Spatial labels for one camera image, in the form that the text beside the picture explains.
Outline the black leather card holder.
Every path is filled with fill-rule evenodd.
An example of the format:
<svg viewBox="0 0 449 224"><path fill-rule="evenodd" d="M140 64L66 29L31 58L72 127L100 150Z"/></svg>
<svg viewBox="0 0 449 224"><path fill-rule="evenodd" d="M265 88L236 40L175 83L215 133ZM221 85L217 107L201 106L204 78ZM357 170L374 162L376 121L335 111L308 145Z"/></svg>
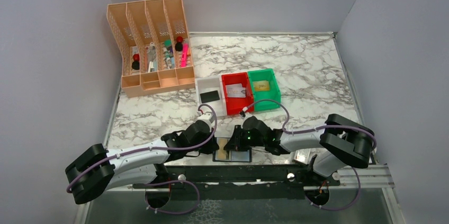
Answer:
<svg viewBox="0 0 449 224"><path fill-rule="evenodd" d="M248 151L234 151L234 150L228 150L231 157L230 161L217 161L215 160L215 152L212 155L212 161L213 162L226 162L226 163L250 163L252 160L252 152L251 150Z"/></svg>

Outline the white plastic bin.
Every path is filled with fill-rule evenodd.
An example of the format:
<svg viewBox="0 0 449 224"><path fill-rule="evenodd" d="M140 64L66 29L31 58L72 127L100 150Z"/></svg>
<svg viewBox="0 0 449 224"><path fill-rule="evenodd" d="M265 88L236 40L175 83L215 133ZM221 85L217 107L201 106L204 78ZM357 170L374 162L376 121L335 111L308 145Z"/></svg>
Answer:
<svg viewBox="0 0 449 224"><path fill-rule="evenodd" d="M227 116L225 94L220 75L195 79L198 104L210 105L218 117Z"/></svg>

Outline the red plastic bin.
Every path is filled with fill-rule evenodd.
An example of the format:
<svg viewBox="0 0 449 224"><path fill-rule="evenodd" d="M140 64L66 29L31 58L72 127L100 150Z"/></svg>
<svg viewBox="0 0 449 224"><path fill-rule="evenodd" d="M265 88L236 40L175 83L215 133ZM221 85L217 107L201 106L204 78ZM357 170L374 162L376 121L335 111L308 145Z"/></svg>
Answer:
<svg viewBox="0 0 449 224"><path fill-rule="evenodd" d="M226 115L236 115L254 102L252 87L246 72L223 74L221 82Z"/></svg>

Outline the silver patterned credit card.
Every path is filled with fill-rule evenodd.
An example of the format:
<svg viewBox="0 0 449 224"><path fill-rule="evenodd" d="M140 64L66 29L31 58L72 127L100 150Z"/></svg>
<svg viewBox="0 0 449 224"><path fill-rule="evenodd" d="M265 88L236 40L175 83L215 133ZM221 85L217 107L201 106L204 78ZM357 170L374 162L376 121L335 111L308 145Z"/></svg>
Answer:
<svg viewBox="0 0 449 224"><path fill-rule="evenodd" d="M236 87L242 88L243 85L242 85L241 83L240 83L240 84L229 84L229 85L226 85L226 90L229 91L229 90L231 90L232 88L236 88Z"/></svg>

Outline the green plastic bin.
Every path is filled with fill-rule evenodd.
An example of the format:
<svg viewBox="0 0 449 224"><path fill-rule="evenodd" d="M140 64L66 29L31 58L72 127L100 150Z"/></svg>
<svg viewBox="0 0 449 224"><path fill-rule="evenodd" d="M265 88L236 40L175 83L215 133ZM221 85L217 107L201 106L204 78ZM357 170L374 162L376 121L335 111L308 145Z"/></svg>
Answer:
<svg viewBox="0 0 449 224"><path fill-rule="evenodd" d="M281 91L273 69L252 70L248 72L248 77L253 91L254 102L264 99L281 102Z"/></svg>

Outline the silver card tin box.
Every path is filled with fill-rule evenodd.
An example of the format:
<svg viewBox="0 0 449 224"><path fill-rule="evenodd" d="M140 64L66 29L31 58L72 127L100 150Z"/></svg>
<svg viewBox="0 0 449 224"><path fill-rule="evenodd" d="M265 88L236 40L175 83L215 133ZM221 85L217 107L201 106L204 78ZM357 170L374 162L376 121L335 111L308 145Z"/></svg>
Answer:
<svg viewBox="0 0 449 224"><path fill-rule="evenodd" d="M311 149L301 149L301 150L296 150L293 157L292 157L292 161L298 164L304 164L307 165L310 161L310 156L311 156Z"/></svg>

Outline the peach plastic desk organizer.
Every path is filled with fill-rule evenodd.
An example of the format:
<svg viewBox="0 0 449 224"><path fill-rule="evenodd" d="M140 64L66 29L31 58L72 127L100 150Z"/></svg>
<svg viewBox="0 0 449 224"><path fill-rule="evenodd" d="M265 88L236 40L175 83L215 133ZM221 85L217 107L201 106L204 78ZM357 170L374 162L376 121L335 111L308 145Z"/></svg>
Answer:
<svg viewBox="0 0 449 224"><path fill-rule="evenodd" d="M127 97L179 91L195 87L192 46L183 0L142 0L109 4L107 21L122 56L121 88ZM186 67L180 67L182 52L175 51L176 38L189 45ZM163 43L173 45L175 68L167 69ZM147 72L146 46L156 46L157 71ZM140 55L140 70L131 68L132 56Z"/></svg>

